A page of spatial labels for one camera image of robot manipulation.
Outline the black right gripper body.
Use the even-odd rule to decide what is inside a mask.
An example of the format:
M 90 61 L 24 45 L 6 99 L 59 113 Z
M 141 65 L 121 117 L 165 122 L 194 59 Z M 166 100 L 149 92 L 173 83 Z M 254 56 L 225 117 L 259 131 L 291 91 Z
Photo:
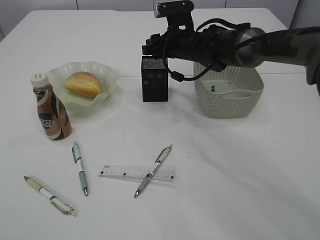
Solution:
M 150 36 L 142 46 L 142 54 L 162 58 L 181 60 L 197 60 L 200 52 L 197 49 L 200 36 L 195 31 L 179 30 L 166 31 L 164 34 L 156 33 Z

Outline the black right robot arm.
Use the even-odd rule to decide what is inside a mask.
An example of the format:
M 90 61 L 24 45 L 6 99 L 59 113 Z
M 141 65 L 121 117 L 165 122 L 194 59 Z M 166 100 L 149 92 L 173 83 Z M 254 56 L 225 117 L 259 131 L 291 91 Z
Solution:
M 320 28 L 306 27 L 266 33 L 257 27 L 225 29 L 215 24 L 203 31 L 167 30 L 154 34 L 142 46 L 142 54 L 199 63 L 205 69 L 195 77 L 169 69 L 171 78 L 195 81 L 208 71 L 228 66 L 255 68 L 263 62 L 305 67 L 308 85 L 320 85 Z

